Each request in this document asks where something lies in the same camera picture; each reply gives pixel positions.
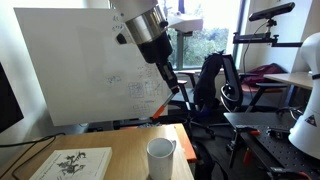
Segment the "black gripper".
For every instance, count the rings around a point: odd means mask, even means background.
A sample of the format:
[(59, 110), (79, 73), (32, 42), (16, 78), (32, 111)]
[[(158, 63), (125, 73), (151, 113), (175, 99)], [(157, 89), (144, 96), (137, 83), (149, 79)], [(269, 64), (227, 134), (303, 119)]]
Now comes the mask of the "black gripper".
[(163, 32), (151, 42), (139, 44), (138, 49), (147, 63), (156, 64), (168, 88), (173, 94), (177, 94), (179, 92), (177, 76), (168, 62), (168, 57), (172, 53), (172, 47), (167, 33)]

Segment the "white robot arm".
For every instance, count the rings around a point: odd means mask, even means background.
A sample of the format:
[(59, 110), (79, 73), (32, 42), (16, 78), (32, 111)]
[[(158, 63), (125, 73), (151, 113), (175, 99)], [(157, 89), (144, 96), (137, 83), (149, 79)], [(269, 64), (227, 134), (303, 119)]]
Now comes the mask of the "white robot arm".
[(168, 22), (157, 0), (110, 0), (145, 61), (155, 63), (173, 94), (179, 92), (177, 77), (168, 57), (172, 53)]

